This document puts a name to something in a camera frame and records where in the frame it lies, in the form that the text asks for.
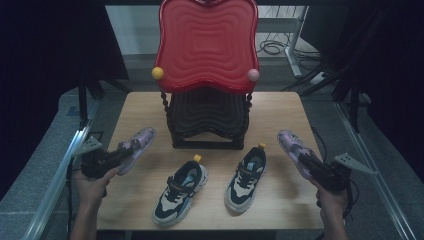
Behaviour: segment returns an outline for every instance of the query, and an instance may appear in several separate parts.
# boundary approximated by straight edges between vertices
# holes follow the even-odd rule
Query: red plastic tray
[[[258,10],[253,0],[164,0],[156,67],[164,92],[208,86],[235,94],[252,92],[247,77],[259,70],[255,50]]]

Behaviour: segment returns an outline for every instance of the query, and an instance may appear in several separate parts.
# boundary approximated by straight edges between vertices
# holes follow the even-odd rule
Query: sneaker
[[[299,155],[301,153],[315,155],[315,153],[311,149],[307,148],[302,140],[289,130],[281,130],[278,133],[277,140],[281,148],[293,160],[300,174],[308,180],[311,179],[312,175],[309,173],[309,169],[299,161]]]
[[[253,203],[255,189],[266,170],[265,145],[252,148],[239,163],[225,192],[225,204],[235,212],[245,212]]]
[[[131,168],[134,166],[135,162],[141,156],[144,150],[146,150],[152,144],[155,137],[155,129],[148,127],[142,129],[140,132],[135,134],[129,141],[120,142],[118,144],[118,149],[132,148],[132,150],[134,151],[130,157],[127,157],[122,160],[121,165],[119,166],[119,176],[125,175],[131,170]]]
[[[153,221],[171,226],[184,219],[191,207],[193,196],[208,180],[206,168],[199,164],[200,156],[185,163],[174,176],[168,178],[168,187],[159,198],[153,212]]]

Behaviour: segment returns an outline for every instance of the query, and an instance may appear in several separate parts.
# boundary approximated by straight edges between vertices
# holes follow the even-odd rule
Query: gray floor
[[[125,56],[130,81],[120,81],[134,91],[158,91],[150,77],[151,58],[140,56]],[[290,68],[284,58],[261,59],[261,80],[256,91],[279,91],[293,83]],[[108,145],[113,134],[126,95],[116,88],[102,83],[105,89],[104,99],[99,101],[90,132],[99,136],[102,133],[102,143]],[[317,138],[321,153],[327,152],[328,158],[342,153],[349,153],[357,160],[366,164],[361,149],[355,144],[340,114],[338,106],[332,101],[330,93],[333,85],[327,86],[316,93],[302,97],[306,114],[324,140],[325,146]],[[43,141],[29,160],[26,168],[16,180],[10,191],[0,202],[0,239],[21,239],[27,232],[45,192],[49,187],[56,170],[61,164],[68,147],[78,129],[78,95],[76,89],[64,94],[59,102],[59,112],[46,132]],[[352,217],[347,219],[346,227],[351,239],[407,239],[402,237],[398,227],[411,228],[415,239],[424,239],[424,186],[412,169],[400,156],[397,150],[382,135],[366,113],[366,107],[359,110],[359,136],[365,143],[369,155],[374,160],[380,178],[387,184],[393,200],[387,200],[384,192],[378,191],[378,181],[363,173],[354,172],[352,180],[359,187],[360,196],[354,206]],[[40,239],[66,239],[67,202],[66,189],[60,195],[54,207],[50,220],[47,222]],[[74,209],[78,203],[77,192],[73,195]],[[276,230],[251,231],[247,237],[240,232],[211,233],[211,238],[224,239],[315,239],[320,230]],[[133,239],[198,239],[196,233],[172,233],[172,237],[159,233],[135,232]]]

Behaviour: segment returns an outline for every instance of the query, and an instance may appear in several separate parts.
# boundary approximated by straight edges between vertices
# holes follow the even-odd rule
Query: purple sneaker
[[[118,144],[118,149],[121,148],[133,148],[134,153],[130,157],[124,159],[119,166],[119,176],[127,174],[131,168],[134,166],[137,159],[141,154],[146,150],[150,144],[152,144],[153,139],[156,137],[155,129],[148,127],[142,129],[140,132],[135,134],[130,140],[126,142],[120,142]]]
[[[307,155],[315,155],[315,153],[307,148],[305,144],[300,140],[298,136],[290,132],[289,130],[281,130],[277,136],[278,143],[280,143],[281,148],[289,155],[293,160],[294,164],[299,170],[300,174],[306,179],[312,179],[312,175],[309,173],[309,169],[305,167],[299,161],[299,154],[304,153]]]

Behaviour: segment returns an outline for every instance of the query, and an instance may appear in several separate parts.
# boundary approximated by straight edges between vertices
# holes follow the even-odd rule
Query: metal bracket
[[[361,171],[363,173],[368,173],[368,174],[371,174],[371,175],[374,175],[374,176],[378,175],[377,171],[372,171],[371,169],[369,169],[368,167],[366,167],[362,163],[358,162],[358,160],[349,156],[349,154],[347,154],[347,153],[335,156],[334,160],[336,162],[344,165],[345,167],[350,168],[350,169],[358,170],[358,171]]]
[[[77,157],[79,155],[82,155],[84,153],[91,152],[93,150],[96,150],[98,148],[101,148],[103,144],[97,139],[95,139],[93,136],[91,136],[87,141],[85,141],[77,150],[75,150],[74,154],[72,154],[73,157]]]

